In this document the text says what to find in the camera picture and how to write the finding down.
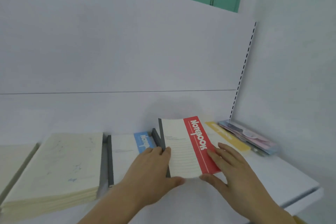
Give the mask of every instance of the yellow stripe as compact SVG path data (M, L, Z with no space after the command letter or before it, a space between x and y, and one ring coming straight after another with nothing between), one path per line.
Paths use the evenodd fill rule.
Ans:
M237 137L227 132L225 129L218 126L213 121L207 121L205 124L207 124L210 128L212 128L217 134L219 134L221 137L223 137L226 141L228 141L230 144L232 144L234 147L237 148L239 151L248 151L251 150L250 146L244 144L242 141L240 141Z

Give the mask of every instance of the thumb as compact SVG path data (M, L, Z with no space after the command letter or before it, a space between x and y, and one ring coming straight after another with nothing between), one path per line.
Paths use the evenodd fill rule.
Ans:
M203 174L199 178L212 185L226 199L229 188L221 179L211 174Z
M168 191L172 190L173 188L176 188L182 184L184 184L186 182L186 180L182 177L178 177L178 176L175 176L175 177L172 177L172 178L166 178L167 179L167 189Z

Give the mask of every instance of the yellow notebook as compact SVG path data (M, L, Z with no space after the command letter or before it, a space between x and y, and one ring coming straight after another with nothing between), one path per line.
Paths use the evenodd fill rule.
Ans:
M251 148L248 145L244 144L237 137L235 137L231 133L227 132L225 129L218 126L215 122L207 121L205 122L205 124L207 124L208 127L212 128L214 132L216 132L218 135L224 138L227 142L229 142L229 144L233 145L237 150L241 152L251 150ZM208 136L209 136L210 141L212 141L212 143L218 143L217 142L218 140L216 140L216 138L211 137L210 135Z

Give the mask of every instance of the horizontal line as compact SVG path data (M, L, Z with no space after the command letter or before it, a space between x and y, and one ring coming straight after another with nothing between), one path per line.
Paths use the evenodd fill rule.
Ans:
M153 91L96 91L96 92L36 92L36 93L0 93L0 95L33 95L33 94L82 94L82 93L142 93L142 92L191 92L191 91L231 91L231 90L153 90Z

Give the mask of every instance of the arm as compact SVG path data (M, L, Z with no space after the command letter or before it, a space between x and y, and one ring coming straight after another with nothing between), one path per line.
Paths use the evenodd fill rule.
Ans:
M181 177L166 178L170 148L147 148L139 154L124 179L78 224L127 224L143 207L161 199L171 189L182 185Z
M237 213L255 224L296 224L273 201L243 156L228 145L218 146L216 153L208 151L208 154L225 175L227 184L210 174L200 178L216 188Z

